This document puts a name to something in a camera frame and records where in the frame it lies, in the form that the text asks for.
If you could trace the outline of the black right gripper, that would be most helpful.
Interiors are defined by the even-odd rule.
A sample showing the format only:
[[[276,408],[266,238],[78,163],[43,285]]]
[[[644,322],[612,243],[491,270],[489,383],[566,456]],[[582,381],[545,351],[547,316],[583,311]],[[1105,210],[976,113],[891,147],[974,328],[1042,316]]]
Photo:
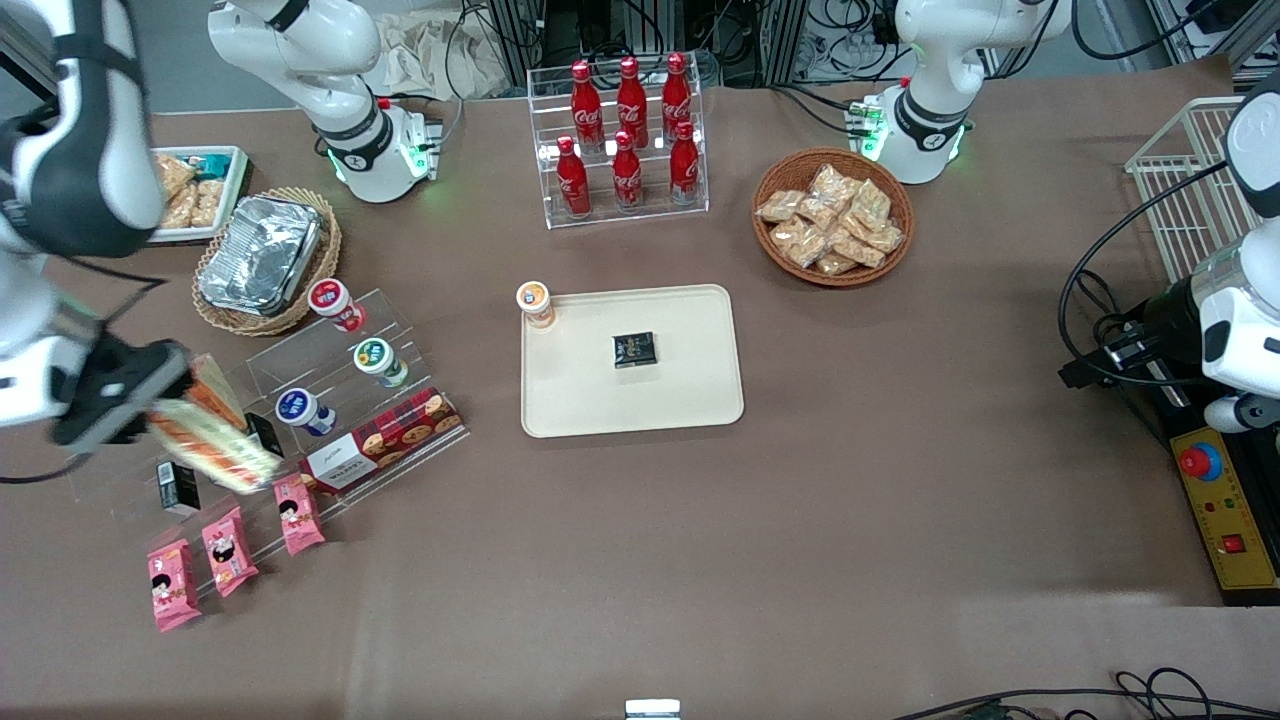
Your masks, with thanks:
[[[189,350],[174,340],[137,347],[96,341],[67,411],[52,425],[52,442],[63,448],[134,443],[154,401],[182,398],[193,386],[191,360]]]

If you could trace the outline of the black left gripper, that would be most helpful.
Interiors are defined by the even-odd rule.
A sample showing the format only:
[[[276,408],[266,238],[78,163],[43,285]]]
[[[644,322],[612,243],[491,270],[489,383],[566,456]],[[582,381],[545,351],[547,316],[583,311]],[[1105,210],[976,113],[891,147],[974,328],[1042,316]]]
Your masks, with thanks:
[[[1100,322],[1103,355],[1073,359],[1059,369],[1069,389],[1128,384],[1204,386],[1201,320],[1188,279]]]

